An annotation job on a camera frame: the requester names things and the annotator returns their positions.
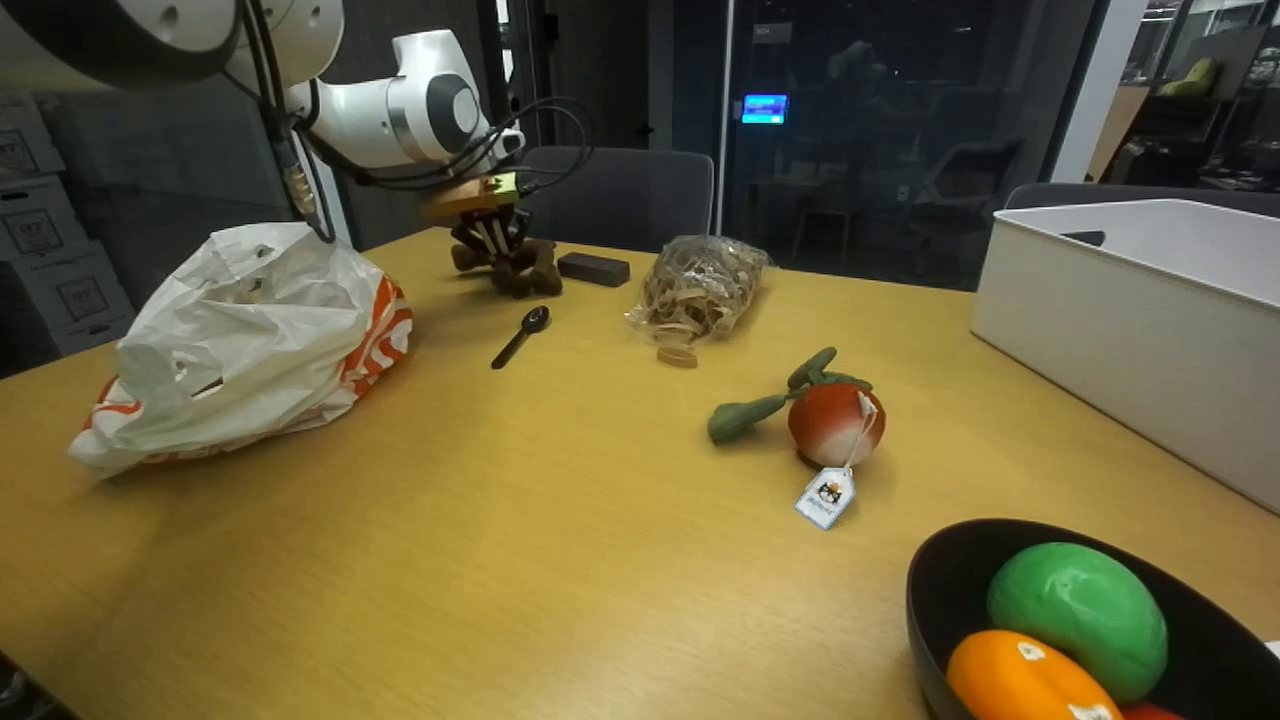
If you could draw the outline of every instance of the glass wall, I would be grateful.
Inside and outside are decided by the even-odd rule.
[[[740,0],[724,232],[781,262],[973,288],[1048,174],[1103,0]]]

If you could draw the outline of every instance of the white box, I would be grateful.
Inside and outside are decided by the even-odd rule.
[[[19,356],[67,356],[123,335],[132,309],[109,262],[87,243],[45,269],[3,262],[0,278],[0,346]]]
[[[87,248],[55,174],[0,183],[0,262],[40,269]]]
[[[0,180],[55,174],[63,154],[55,150],[31,94],[0,94]]]
[[[1280,513],[1280,220],[1189,198],[996,212],[973,331]]]

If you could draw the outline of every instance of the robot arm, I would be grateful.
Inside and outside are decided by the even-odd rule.
[[[0,89],[113,91],[228,70],[257,94],[252,20],[270,24],[282,111],[368,172],[449,168],[460,180],[524,148],[492,126],[452,33],[398,36],[398,74],[324,85],[340,0],[0,0]]]

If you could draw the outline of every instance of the white label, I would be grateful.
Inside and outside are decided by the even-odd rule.
[[[850,469],[823,469],[805,486],[796,513],[807,515],[815,526],[833,526],[850,513],[851,496],[855,496],[851,471]]]

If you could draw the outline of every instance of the white plastic bag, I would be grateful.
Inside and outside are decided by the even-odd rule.
[[[409,356],[409,331],[404,290],[307,224],[216,232],[132,321],[67,451],[105,479],[333,423]]]

